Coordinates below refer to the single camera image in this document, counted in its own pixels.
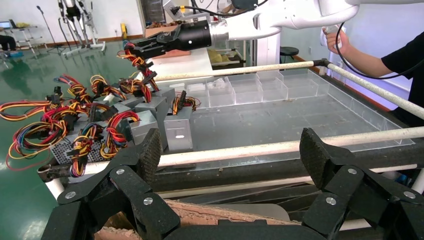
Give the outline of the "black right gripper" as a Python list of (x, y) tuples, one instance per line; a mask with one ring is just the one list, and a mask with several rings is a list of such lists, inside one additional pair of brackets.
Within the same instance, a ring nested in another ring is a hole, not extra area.
[(151, 59), (172, 50), (191, 51), (211, 45), (210, 24), (202, 20), (180, 24), (173, 31), (158, 32), (136, 43), (127, 42), (126, 49), (136, 57)]

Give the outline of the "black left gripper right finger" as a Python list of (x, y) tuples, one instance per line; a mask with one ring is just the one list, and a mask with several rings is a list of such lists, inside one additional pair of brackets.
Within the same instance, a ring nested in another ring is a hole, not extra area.
[(348, 149), (324, 143), (304, 128), (300, 159), (320, 194), (301, 224), (333, 240), (353, 213), (371, 227), (382, 228), (386, 240), (424, 237), (424, 198), (417, 191), (360, 166)]

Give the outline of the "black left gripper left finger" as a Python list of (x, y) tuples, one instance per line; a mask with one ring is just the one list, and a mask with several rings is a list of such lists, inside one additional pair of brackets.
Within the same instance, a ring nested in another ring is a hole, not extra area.
[(48, 219), (44, 240), (92, 240), (113, 215), (122, 212), (144, 240), (163, 240), (180, 217), (150, 184), (162, 147), (157, 128), (142, 143), (121, 149), (106, 168), (68, 187)]

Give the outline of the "operator bare hand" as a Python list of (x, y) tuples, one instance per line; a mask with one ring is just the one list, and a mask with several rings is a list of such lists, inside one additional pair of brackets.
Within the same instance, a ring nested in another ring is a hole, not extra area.
[(343, 30), (341, 30), (338, 35), (336, 32), (329, 33), (325, 31), (325, 29), (323, 29), (323, 33), (326, 38), (327, 48), (331, 52), (335, 54), (341, 53), (343, 56), (348, 55), (351, 45)]

